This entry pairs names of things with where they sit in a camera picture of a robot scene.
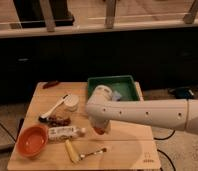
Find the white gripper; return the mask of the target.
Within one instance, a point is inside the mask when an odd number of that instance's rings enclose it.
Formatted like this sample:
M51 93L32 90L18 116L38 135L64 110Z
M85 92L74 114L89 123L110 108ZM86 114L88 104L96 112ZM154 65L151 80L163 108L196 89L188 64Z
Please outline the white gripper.
M94 129L94 127L101 128L105 130L105 134L109 134L110 132L110 121L100 118L100 117L95 117L95 116L90 116L89 121Z

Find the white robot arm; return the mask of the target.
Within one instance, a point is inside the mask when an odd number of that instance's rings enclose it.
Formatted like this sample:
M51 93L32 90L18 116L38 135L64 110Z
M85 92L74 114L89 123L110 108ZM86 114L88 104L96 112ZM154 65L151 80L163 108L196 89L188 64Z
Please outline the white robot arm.
M109 132L111 120L198 135L198 100L112 101L112 95L109 87L99 85L86 103L89 121L100 135Z

